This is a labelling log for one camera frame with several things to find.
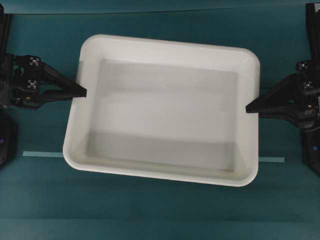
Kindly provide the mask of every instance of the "teal backdrop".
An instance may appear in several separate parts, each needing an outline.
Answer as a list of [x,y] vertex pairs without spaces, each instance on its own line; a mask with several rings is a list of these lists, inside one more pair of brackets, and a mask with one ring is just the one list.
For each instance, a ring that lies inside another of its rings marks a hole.
[[[7,52],[41,56],[73,79],[82,43],[95,34],[247,48],[261,63],[261,93],[310,58],[301,0],[2,3],[15,13]],[[16,158],[0,169],[1,240],[320,239],[320,178],[302,163],[300,132],[289,123],[259,120],[259,155],[285,163],[262,162],[251,184],[235,188],[78,171],[63,158],[23,156],[62,152],[70,106],[6,111],[19,136]]]

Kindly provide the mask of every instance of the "white plastic tray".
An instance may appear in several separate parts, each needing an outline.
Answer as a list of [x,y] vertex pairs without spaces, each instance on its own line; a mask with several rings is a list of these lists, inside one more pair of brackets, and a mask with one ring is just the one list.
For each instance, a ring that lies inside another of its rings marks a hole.
[[95,35],[63,154],[79,170],[244,186],[258,171],[260,63],[243,48]]

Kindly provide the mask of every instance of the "bolt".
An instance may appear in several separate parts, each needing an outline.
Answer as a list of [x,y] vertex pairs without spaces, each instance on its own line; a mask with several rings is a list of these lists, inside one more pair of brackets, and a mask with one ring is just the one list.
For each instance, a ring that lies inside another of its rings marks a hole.
[[304,90],[312,89],[313,88],[312,81],[305,81],[303,83],[303,88],[304,88]]
[[308,65],[307,65],[306,61],[304,63],[298,63],[298,66],[299,66],[300,70],[308,68]]

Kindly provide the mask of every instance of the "teal table surface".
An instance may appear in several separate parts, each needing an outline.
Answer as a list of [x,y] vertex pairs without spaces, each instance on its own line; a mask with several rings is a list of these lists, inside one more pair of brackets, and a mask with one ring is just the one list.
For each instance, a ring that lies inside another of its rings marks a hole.
[[305,0],[2,0],[10,14],[112,14],[292,6]]
[[[14,2],[4,1],[12,8]],[[7,52],[41,56],[74,79],[81,45],[95,34],[242,47],[259,58],[265,91],[294,73],[297,61],[310,58],[305,5],[294,2],[16,14]],[[300,132],[289,123],[259,121],[259,155],[285,157],[285,163],[260,163],[256,179],[236,188],[78,171],[63,158],[23,156],[62,152],[70,106],[55,102],[38,111],[6,111],[19,124],[19,136],[16,158],[0,170],[1,240],[320,239],[320,178],[302,163]]]

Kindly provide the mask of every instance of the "light blue tape strip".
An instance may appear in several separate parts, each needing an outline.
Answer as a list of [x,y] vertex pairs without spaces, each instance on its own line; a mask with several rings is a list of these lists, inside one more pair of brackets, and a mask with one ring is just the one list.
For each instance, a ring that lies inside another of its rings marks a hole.
[[[50,152],[50,151],[24,151],[24,157],[41,157],[41,158],[63,158],[62,152]],[[285,163],[284,157],[259,157],[260,163]]]
[[24,151],[24,157],[41,157],[41,158],[63,158],[62,152],[49,152],[49,151]]
[[285,163],[284,157],[267,157],[267,156],[260,156],[259,163]]

